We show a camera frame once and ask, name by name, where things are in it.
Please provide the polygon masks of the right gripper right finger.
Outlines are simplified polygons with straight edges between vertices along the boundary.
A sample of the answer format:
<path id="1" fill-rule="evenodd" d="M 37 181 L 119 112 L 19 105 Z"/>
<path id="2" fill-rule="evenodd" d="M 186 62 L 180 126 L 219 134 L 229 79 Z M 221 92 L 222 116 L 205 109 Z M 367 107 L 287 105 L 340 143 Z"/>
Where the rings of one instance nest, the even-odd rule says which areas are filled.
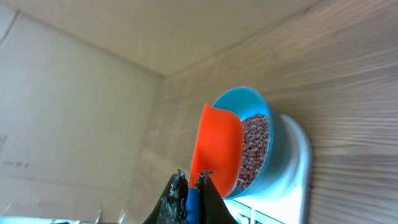
<path id="1" fill-rule="evenodd" d="M 237 224 L 210 177 L 214 173 L 213 170 L 203 170 L 198 175 L 196 186 L 200 192 L 201 223 Z"/>

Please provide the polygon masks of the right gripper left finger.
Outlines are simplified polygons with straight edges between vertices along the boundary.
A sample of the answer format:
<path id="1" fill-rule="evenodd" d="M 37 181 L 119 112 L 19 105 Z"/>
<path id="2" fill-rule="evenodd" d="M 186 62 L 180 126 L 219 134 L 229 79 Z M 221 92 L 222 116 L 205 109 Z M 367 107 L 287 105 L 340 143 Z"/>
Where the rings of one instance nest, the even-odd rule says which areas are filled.
<path id="1" fill-rule="evenodd" d="M 162 195 L 144 224 L 186 223 L 187 194 L 188 181 L 184 171 L 178 169 L 176 174 L 171 175 Z"/>

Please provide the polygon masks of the orange measuring scoop blue handle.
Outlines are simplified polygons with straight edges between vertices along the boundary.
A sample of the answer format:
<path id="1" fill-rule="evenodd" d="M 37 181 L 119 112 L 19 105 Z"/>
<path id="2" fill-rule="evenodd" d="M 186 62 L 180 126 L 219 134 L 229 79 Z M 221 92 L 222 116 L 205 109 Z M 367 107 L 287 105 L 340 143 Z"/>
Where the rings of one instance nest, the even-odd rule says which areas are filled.
<path id="1" fill-rule="evenodd" d="M 204 104 L 198 125 L 185 206 L 187 223 L 201 223 L 199 178 L 209 175 L 224 198 L 236 186 L 243 156 L 243 125 L 228 110 Z"/>

